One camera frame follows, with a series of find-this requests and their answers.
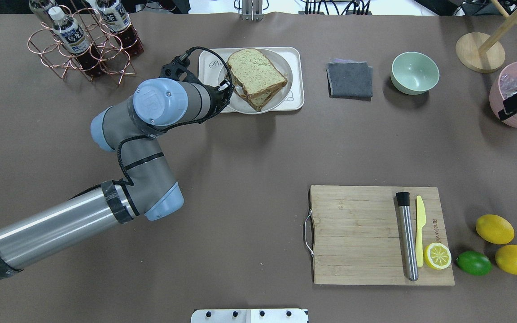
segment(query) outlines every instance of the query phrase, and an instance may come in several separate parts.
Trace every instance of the mint green bowl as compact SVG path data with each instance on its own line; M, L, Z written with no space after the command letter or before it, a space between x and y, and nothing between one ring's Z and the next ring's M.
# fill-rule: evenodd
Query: mint green bowl
M405 94L422 94L433 88L440 79L436 63L423 53L406 52L392 62L390 79Z

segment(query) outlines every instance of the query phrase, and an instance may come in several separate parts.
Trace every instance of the yellow knife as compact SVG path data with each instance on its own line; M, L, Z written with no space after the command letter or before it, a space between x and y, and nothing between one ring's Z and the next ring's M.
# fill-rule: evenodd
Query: yellow knife
M416 264L424 266L424 250L422 249L422 228L426 225L426 210L421 196L416 196Z

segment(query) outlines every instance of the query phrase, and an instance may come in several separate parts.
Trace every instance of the bread slice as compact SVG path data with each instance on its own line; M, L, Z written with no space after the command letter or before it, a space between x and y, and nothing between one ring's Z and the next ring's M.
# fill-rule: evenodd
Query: bread slice
M257 112L287 84L287 78L263 53L254 48L232 53L227 65L234 81L244 92L238 93L239 96Z

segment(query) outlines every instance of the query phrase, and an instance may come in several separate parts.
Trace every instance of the knife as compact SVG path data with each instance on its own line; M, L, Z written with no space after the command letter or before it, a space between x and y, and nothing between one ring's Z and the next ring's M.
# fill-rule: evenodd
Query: knife
M396 201L400 210L400 222L402 223L402 244L404 245L404 275L415 282L418 280L418 266L416 265L416 252L414 250L414 237L412 234L412 222L410 221L410 193L396 193Z
M422 249L422 228L426 225L426 210L422 196L416 196L416 264L424 266L424 250Z

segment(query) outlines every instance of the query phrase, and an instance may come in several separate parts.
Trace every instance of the bottle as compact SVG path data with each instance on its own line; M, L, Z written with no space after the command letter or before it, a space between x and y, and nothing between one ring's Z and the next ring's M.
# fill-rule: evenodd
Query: bottle
M85 31L78 21L70 16L66 16L59 7L51 7L49 16L53 19L53 33L59 36L64 47L72 54L76 54L75 59L81 64L85 74L90 77L103 75L100 63L96 57L100 57L97 48L89 43Z
M29 0L29 8L45 24L45 26L53 27L53 20L49 16L49 9L55 6L55 0Z
M121 0L97 0L97 9L109 29L121 39L123 49L131 56L143 53L143 45Z

